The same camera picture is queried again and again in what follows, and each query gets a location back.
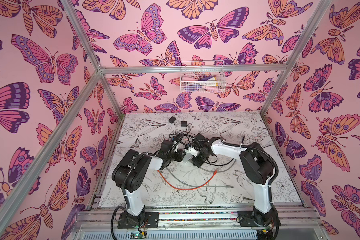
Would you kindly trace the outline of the white network switch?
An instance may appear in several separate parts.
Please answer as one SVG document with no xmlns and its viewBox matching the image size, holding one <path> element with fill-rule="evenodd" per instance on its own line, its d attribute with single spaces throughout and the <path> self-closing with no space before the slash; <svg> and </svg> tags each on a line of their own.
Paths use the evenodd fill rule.
<svg viewBox="0 0 360 240">
<path fill-rule="evenodd" d="M 194 156 L 188 150 L 184 150 L 185 155 L 182 158 L 182 163 L 188 163 Z"/>
</svg>

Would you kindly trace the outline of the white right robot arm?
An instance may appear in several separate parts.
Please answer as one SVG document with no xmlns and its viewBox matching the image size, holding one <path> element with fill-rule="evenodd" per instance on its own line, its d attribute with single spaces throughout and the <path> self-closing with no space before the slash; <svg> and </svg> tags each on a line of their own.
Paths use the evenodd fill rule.
<svg viewBox="0 0 360 240">
<path fill-rule="evenodd" d="M 211 155 L 225 156 L 242 163 L 247 178 L 254 187 L 252 211 L 239 211 L 237 222 L 242 227 L 259 227 L 265 231 L 279 228 L 281 223 L 272 199 L 272 183 L 279 175 L 276 161 L 260 144 L 231 144 L 222 138 L 207 139 L 198 134 L 192 139 L 197 155 L 192 158 L 196 166 Z"/>
</svg>

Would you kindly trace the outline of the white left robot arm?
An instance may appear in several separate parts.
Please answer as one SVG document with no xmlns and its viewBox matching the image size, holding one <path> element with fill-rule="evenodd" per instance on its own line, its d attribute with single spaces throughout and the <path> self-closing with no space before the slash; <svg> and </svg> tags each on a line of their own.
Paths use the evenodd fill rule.
<svg viewBox="0 0 360 240">
<path fill-rule="evenodd" d="M 175 143 L 163 141 L 157 154 L 140 153 L 130 149 L 124 155 L 112 173 L 112 180 L 123 193 L 127 208 L 124 209 L 126 222 L 140 227 L 146 221 L 146 207 L 141 197 L 140 187 L 148 170 L 161 171 L 173 161 L 181 162 L 186 156 L 184 150 L 178 150 Z"/>
</svg>

